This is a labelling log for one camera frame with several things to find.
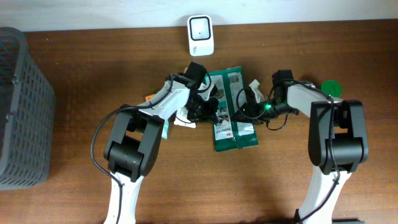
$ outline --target gray basket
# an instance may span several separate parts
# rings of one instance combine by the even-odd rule
[[[28,188],[49,174],[55,95],[27,52],[23,33],[0,28],[0,190]]]

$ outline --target white background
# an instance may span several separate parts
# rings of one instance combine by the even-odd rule
[[[398,18],[398,0],[0,0],[0,26],[23,31]]]

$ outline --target barcode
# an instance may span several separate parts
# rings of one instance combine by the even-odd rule
[[[229,77],[229,84],[235,83],[235,82],[239,82],[239,75],[231,75]]]

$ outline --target white device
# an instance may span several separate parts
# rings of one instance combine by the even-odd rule
[[[214,35],[210,16],[191,16],[188,18],[187,26],[190,54],[211,55],[214,52]]]

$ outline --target white label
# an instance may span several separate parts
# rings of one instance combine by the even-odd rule
[[[236,95],[238,94],[238,91],[243,88],[242,75],[240,72],[229,73],[228,79],[229,79],[229,87],[231,88],[231,96],[232,96],[232,102],[234,105],[234,113],[236,113],[238,111],[238,107],[236,106]],[[239,94],[238,102],[239,102],[239,106],[242,106],[246,102],[246,95],[244,94],[244,91],[242,91]],[[254,133],[253,124],[242,123],[242,122],[237,122],[236,124],[238,126],[238,134],[240,136]]]
[[[226,102],[223,76],[215,75],[211,77],[211,81],[217,86],[217,93],[214,97],[218,100],[218,109],[216,112],[218,122],[213,125],[215,139],[233,138],[231,120],[229,118],[228,104]]]

